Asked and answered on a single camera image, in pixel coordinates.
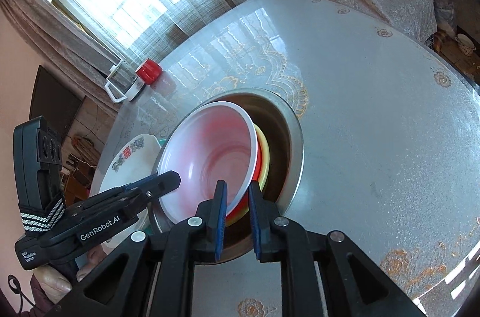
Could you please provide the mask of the left hand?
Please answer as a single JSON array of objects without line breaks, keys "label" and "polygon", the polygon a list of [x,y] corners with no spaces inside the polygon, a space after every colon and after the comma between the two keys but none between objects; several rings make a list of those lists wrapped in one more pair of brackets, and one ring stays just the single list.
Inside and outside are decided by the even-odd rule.
[{"label": "left hand", "polygon": [[[106,257],[102,246],[92,248],[86,254],[87,263],[77,272],[76,280],[82,281]],[[36,304],[46,309],[67,295],[72,290],[72,284],[55,268],[43,266],[33,271],[31,288]]]}]

